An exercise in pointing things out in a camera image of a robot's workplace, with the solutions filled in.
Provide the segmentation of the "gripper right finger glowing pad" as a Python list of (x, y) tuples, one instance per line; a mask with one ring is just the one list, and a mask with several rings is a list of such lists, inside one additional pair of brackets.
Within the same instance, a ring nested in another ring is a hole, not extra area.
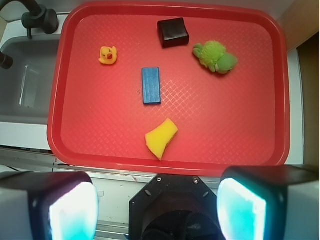
[(319, 169), (229, 167), (220, 178), (217, 215), (227, 240), (318, 240)]

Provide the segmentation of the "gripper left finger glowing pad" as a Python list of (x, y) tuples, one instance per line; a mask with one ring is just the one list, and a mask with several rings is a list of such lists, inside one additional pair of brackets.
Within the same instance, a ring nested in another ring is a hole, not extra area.
[(98, 191), (82, 171), (0, 174), (2, 240), (92, 240)]

